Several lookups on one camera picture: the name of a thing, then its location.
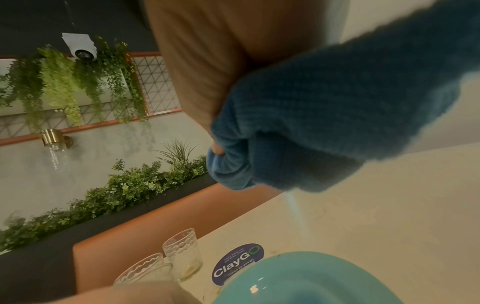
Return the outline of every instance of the textured fabric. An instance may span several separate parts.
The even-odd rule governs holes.
[[[236,190],[322,191],[366,161],[401,153],[479,67],[480,1],[443,0],[254,72],[213,122],[225,155],[209,151],[209,173]]]

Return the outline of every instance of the turquoise plate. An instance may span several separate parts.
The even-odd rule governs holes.
[[[234,278],[213,304],[402,304],[373,275],[341,258],[291,252]]]

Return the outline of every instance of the camera lens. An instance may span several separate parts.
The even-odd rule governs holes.
[[[95,56],[90,53],[89,51],[86,51],[86,50],[76,50],[75,51],[75,56],[80,59],[80,60],[84,60],[84,61],[93,61],[95,60]]]

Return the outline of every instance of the tabletop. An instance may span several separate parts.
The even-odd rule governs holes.
[[[408,304],[479,302],[479,218],[480,144],[404,155],[320,194],[284,193],[202,237],[203,267],[181,285],[211,303],[216,263],[258,243],[265,258],[316,251],[348,260]]]

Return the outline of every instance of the drinking glass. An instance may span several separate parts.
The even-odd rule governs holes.
[[[193,228],[172,236],[163,243],[162,248],[173,264],[174,278],[179,281],[190,278],[202,267],[202,257]]]
[[[164,263],[164,255],[155,253],[125,270],[113,283],[114,286],[136,282],[173,281],[172,264]]]

